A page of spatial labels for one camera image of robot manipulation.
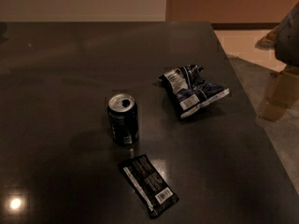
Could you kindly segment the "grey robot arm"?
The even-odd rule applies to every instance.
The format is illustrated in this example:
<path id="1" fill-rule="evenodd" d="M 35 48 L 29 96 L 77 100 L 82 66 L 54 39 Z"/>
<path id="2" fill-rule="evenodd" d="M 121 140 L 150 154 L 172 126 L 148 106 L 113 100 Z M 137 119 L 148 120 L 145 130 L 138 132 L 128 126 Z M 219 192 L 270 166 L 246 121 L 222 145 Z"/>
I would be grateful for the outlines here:
<path id="1" fill-rule="evenodd" d="M 278 26 L 275 56 L 287 65 L 299 66 L 299 2 Z"/>

